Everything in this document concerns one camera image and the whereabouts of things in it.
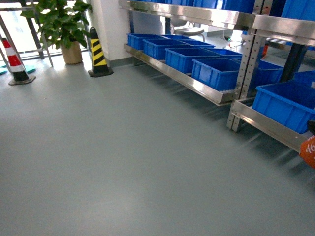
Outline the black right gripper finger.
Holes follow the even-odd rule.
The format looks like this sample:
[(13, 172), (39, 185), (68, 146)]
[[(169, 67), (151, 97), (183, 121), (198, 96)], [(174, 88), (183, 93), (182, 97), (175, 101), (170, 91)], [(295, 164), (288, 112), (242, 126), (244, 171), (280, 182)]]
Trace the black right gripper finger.
[(307, 121), (307, 128), (312, 133), (312, 135), (315, 135), (315, 120), (309, 120)]

